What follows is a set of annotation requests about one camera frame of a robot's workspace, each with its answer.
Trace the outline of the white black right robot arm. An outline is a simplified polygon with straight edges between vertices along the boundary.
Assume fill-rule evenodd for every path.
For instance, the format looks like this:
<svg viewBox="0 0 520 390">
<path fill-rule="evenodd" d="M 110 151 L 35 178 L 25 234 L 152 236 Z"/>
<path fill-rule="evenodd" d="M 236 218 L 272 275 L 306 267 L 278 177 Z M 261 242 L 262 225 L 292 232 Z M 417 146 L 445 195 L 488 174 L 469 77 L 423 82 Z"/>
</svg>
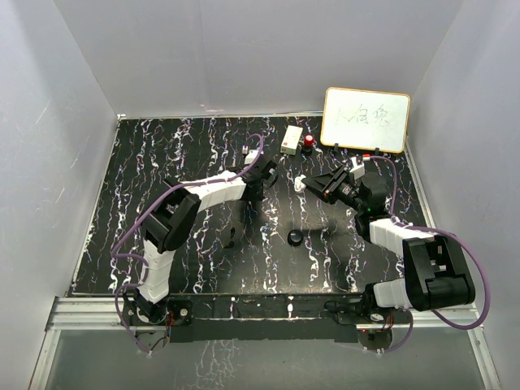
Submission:
<svg viewBox="0 0 520 390">
<path fill-rule="evenodd" d="M 356 180 L 344 168 L 336 168 L 303 178 L 301 184 L 323 202 L 340 201 L 352 208 L 357 234 L 403 260 L 404 277 L 368 284 L 361 300 L 353 305 L 356 315 L 378 323 L 394 309 L 428 311 L 475 300 L 475 284 L 461 245 L 444 233 L 399 225 L 386 211 L 383 177 L 366 173 Z"/>
</svg>

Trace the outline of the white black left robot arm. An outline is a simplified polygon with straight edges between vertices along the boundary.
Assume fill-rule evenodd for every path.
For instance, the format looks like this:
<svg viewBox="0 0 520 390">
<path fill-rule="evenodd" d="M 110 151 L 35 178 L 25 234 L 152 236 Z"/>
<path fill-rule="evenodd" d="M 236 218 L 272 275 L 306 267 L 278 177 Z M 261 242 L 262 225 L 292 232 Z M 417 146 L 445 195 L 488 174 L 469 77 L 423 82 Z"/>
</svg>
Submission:
<svg viewBox="0 0 520 390">
<path fill-rule="evenodd" d="M 145 265 L 141 281 L 133 293 L 134 312 L 143 322 L 158 324 L 167 316 L 171 265 L 175 252 L 191 236 L 197 215 L 225 202 L 260 202 L 264 184 L 278 178 L 277 164 L 261 157 L 243 171 L 223 171 L 198 182 L 168 183 L 168 194 L 141 225 Z"/>
</svg>

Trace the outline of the white earbud charging case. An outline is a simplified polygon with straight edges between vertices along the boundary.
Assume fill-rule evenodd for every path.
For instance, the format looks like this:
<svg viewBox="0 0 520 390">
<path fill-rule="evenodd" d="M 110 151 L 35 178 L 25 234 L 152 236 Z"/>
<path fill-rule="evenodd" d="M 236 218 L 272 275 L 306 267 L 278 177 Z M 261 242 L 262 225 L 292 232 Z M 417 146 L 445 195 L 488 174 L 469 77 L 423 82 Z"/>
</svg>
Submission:
<svg viewBox="0 0 520 390">
<path fill-rule="evenodd" d="M 304 183 L 305 175 L 299 175 L 294 179 L 294 191 L 296 193 L 303 193 L 306 189 L 306 184 Z"/>
</svg>

